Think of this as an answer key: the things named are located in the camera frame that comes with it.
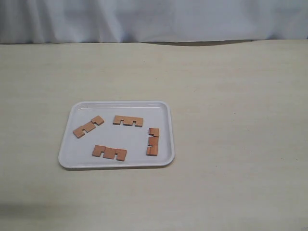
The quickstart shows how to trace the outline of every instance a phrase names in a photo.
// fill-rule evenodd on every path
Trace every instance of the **beige tabletop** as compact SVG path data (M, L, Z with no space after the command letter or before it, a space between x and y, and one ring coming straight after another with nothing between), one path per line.
M162 100L166 168L67 171L79 101ZM308 40L0 46L1 231L308 231Z

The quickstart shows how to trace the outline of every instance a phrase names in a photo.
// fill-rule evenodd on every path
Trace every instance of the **white tray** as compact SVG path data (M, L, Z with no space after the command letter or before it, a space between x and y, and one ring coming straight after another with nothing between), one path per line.
M114 125L115 115L142 117L142 128ZM73 130L96 116L104 123L79 139ZM158 155L148 156L148 129L159 128ZM126 149L125 161L92 156L95 145ZM169 106L162 101L80 102L68 118L59 163L65 168L158 167L174 159L174 144Z

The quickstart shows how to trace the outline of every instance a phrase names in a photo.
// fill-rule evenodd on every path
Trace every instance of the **white backdrop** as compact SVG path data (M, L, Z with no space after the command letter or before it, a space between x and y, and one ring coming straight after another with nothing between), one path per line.
M307 37L308 0L0 0L0 43Z

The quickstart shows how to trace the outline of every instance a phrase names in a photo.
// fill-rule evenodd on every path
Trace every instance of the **white fabric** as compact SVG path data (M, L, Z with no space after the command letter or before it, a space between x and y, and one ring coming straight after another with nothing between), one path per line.
M0 0L0 43L307 36L308 0Z

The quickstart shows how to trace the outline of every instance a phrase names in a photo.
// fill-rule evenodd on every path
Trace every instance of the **table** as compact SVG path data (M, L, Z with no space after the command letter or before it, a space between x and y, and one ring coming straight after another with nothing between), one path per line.
M308 40L0 46L2 231L306 231ZM166 168L67 171L79 101L162 100Z

